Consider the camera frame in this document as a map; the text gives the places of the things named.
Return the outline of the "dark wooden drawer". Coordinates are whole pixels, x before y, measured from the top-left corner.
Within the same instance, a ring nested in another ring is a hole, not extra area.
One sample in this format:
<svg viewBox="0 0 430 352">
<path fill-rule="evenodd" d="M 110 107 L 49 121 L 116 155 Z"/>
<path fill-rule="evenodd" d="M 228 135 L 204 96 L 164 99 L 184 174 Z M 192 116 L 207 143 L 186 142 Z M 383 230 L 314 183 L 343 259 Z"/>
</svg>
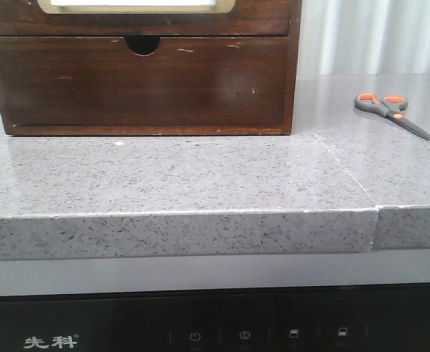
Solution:
<svg viewBox="0 0 430 352">
<path fill-rule="evenodd" d="M 283 115 L 286 37 L 0 37 L 17 125 L 272 125 Z"/>
</svg>

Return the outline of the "grey orange scissors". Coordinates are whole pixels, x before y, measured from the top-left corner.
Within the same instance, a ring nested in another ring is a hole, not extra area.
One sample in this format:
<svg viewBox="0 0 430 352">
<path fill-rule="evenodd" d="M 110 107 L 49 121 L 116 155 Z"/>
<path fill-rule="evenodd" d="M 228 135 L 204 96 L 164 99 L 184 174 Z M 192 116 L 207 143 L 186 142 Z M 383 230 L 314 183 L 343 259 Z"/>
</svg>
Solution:
<svg viewBox="0 0 430 352">
<path fill-rule="evenodd" d="M 405 97 L 397 95 L 384 96 L 381 100 L 377 99 L 373 93 L 362 93 L 354 99 L 354 107 L 361 111 L 377 114 L 399 125 L 403 129 L 430 141 L 430 134 L 409 121 L 403 111 L 407 109 L 409 102 Z"/>
</svg>

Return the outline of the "dark wooden drawer cabinet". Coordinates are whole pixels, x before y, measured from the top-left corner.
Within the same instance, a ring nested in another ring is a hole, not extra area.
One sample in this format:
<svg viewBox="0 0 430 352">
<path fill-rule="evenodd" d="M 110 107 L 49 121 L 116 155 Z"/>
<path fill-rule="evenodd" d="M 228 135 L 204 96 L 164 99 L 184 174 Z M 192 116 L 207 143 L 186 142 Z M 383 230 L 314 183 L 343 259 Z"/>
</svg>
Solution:
<svg viewBox="0 0 430 352">
<path fill-rule="evenodd" d="M 209 6 L 129 7 L 112 1 L 0 1 L 0 37 L 143 37 L 135 53 L 155 51 L 160 37 L 286 37 L 282 119 L 272 125 L 17 125 L 7 108 L 0 68 L 0 115 L 11 136 L 288 135 L 292 130 L 302 17 L 300 1 L 214 1 Z"/>
</svg>

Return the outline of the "black appliance control panel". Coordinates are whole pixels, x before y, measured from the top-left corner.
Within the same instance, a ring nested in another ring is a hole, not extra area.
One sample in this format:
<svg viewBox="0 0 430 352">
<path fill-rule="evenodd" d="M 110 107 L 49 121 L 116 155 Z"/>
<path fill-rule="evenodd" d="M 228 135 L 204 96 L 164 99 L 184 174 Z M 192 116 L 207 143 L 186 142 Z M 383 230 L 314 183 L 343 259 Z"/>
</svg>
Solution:
<svg viewBox="0 0 430 352">
<path fill-rule="evenodd" d="M 0 351 L 430 351 L 430 284 L 5 296 Z"/>
</svg>

